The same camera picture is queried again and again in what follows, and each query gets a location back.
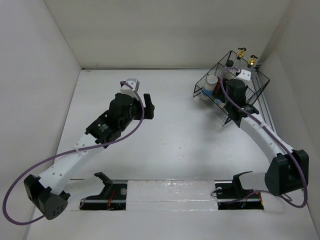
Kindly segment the spice shaker silver lid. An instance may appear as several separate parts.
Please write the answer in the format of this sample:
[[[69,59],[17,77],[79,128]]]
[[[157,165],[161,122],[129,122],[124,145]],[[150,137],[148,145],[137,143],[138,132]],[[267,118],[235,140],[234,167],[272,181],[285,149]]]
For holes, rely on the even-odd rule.
[[[215,98],[214,102],[221,108],[223,108],[225,106],[224,99]]]

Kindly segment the spice shaker blue label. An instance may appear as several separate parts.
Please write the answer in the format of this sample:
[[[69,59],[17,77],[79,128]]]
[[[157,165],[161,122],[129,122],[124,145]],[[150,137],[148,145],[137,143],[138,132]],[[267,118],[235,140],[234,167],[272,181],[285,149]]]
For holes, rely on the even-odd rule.
[[[217,83],[218,78],[215,75],[207,75],[202,87],[202,92],[207,96],[211,96]]]

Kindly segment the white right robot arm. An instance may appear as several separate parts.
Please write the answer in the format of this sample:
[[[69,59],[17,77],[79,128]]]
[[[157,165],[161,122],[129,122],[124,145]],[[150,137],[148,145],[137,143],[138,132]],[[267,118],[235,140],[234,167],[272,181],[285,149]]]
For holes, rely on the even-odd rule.
[[[295,170],[293,147],[285,143],[259,114],[222,126],[186,80],[152,84],[154,119],[143,124],[143,150],[151,179],[230,180],[231,191],[249,190],[275,196],[286,192]]]

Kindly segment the glass oil bottle dark residue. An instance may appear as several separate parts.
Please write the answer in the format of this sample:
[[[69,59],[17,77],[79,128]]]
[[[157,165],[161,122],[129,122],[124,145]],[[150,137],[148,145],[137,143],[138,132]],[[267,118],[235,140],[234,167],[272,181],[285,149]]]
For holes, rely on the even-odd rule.
[[[245,69],[247,71],[249,71],[251,73],[251,80],[252,82],[256,79],[256,69],[255,69],[255,65],[257,63],[257,60],[258,60],[258,57],[254,54],[252,54],[250,56],[250,58],[247,60],[247,64],[246,64],[246,67]]]

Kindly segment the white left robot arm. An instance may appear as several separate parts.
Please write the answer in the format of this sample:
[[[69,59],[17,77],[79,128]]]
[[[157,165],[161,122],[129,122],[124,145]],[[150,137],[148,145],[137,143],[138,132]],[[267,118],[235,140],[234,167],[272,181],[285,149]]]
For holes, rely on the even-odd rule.
[[[38,176],[30,174],[25,178],[28,198],[47,220],[58,217],[68,200],[80,190],[69,181],[90,159],[109,145],[122,141],[122,132],[133,120],[153,119],[155,107],[151,96],[145,93],[143,98],[144,102],[135,91],[117,93],[109,109],[86,128],[73,150],[62,153],[58,162]]]

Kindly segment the clear glass oil bottle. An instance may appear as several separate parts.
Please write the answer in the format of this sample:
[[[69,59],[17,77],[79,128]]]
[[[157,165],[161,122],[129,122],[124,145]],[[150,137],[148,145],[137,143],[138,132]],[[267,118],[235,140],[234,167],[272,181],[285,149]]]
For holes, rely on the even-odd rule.
[[[233,66],[237,68],[234,70],[234,74],[236,76],[240,74],[241,70],[247,70],[246,64],[243,60],[246,50],[247,49],[245,47],[240,47],[238,48],[238,52],[236,53],[236,58],[233,64]]]

